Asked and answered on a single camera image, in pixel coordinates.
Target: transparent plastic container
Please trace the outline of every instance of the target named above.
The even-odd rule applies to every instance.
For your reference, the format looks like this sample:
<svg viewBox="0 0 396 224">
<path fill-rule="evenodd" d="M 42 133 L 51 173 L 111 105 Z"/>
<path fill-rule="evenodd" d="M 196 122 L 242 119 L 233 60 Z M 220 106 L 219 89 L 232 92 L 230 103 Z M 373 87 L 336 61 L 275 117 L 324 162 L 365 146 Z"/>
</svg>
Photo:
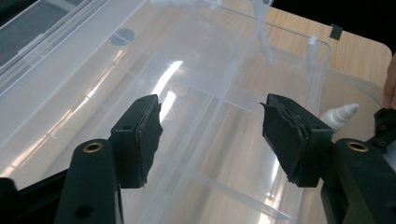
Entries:
<svg viewBox="0 0 396 224">
<path fill-rule="evenodd" d="M 126 223 L 300 220 L 303 190 L 288 182 L 262 137 L 260 103 L 281 94 L 317 115 L 333 102 L 359 103 L 350 129 L 338 134 L 362 139 L 374 124 L 356 123 L 372 119 L 380 90 L 327 69 L 327 44 L 316 42 L 308 66 L 309 36 L 257 26 L 206 5 L 213 2 L 107 2 L 46 51 L 0 95 L 0 176 L 20 189 L 67 169 L 76 146 L 108 138 L 134 100 L 156 93 L 164 131 L 145 188 L 122 190 Z M 260 29 L 272 60 L 261 51 Z"/>
</svg>

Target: finger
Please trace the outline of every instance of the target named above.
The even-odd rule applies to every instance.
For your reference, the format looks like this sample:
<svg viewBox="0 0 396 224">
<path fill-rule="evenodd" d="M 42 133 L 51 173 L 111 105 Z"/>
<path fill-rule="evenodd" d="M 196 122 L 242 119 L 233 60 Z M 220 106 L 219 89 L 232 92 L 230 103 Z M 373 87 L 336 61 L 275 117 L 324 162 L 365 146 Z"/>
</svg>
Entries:
<svg viewBox="0 0 396 224">
<path fill-rule="evenodd" d="M 388 76 L 384 86 L 384 103 L 385 108 L 396 109 L 396 54 L 393 55 L 389 67 Z"/>
<path fill-rule="evenodd" d="M 391 108 L 393 105 L 393 98 L 396 99 L 395 95 L 396 88 L 396 76 L 388 76 L 384 86 L 384 103 L 385 108 Z"/>
</svg>

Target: wooden table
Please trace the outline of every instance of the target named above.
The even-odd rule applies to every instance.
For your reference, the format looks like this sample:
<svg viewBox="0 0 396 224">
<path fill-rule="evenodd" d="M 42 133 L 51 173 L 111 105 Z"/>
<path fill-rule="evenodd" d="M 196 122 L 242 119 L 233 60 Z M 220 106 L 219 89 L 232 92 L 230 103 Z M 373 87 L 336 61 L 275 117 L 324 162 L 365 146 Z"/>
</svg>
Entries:
<svg viewBox="0 0 396 224">
<path fill-rule="evenodd" d="M 223 0 L 222 4 L 253 16 L 250 1 Z M 330 38 L 332 32 L 330 25 L 311 21 L 274 7 L 268 8 L 264 19 L 267 23 L 301 35 L 315 35 L 319 40 L 329 44 L 332 49 L 329 61 L 331 69 L 383 87 L 392 57 L 390 49 L 384 44 L 346 31 L 341 33 L 339 40 Z M 275 45 L 286 47 L 294 44 L 292 40 L 278 41 L 279 43 Z M 332 108 L 333 104 L 336 103 L 331 102 L 324 107 Z M 327 223 L 320 198 L 321 184 L 322 182 L 319 182 L 317 188 L 304 190 L 297 223 Z"/>
<path fill-rule="evenodd" d="M 222 4 L 253 15 L 250 1 L 223 0 Z M 346 31 L 342 32 L 339 40 L 335 40 L 330 38 L 332 32 L 330 25 L 311 21 L 274 7 L 269 7 L 265 21 L 302 35 L 317 36 L 332 48 L 330 68 L 383 87 L 392 57 L 390 49 L 384 44 Z"/>
</svg>

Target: plastic box lid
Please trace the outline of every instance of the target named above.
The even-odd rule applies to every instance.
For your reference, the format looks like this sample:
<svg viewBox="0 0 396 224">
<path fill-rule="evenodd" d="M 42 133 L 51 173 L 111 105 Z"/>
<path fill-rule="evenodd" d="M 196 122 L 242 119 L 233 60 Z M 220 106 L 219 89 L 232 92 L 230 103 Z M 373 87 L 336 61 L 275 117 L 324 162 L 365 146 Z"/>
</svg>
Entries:
<svg viewBox="0 0 396 224">
<path fill-rule="evenodd" d="M 260 102 L 280 94 L 316 115 L 358 103 L 334 139 L 366 140 L 382 91 L 327 68 L 327 44 L 312 67 L 309 36 L 212 4 L 105 2 L 44 38 L 2 74 L 17 78 L 0 95 L 0 176 L 20 189 L 67 169 L 76 146 L 157 93 L 164 131 L 145 188 L 122 191 L 126 223 L 299 220 L 304 192 L 262 138 Z"/>
</svg>

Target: plastic bin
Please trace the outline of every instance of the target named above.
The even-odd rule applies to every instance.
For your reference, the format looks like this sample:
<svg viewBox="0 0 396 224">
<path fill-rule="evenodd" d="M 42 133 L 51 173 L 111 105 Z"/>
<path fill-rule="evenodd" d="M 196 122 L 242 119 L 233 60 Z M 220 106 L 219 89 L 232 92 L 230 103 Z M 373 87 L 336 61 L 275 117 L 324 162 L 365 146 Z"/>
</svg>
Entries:
<svg viewBox="0 0 396 224">
<path fill-rule="evenodd" d="M 108 2 L 51 51 L 33 49 L 27 57 L 40 60 L 0 95 L 0 176 L 20 189 L 67 169 L 76 146 L 108 138 L 135 99 L 157 93 L 164 132 L 145 188 L 122 191 L 126 223 L 299 220 L 303 190 L 262 138 L 260 102 L 281 94 L 316 114 L 359 103 L 335 138 L 364 140 L 381 90 L 327 69 L 330 48 L 320 41 L 312 70 L 308 36 L 264 24 L 268 61 L 254 18 L 205 4 Z"/>
</svg>

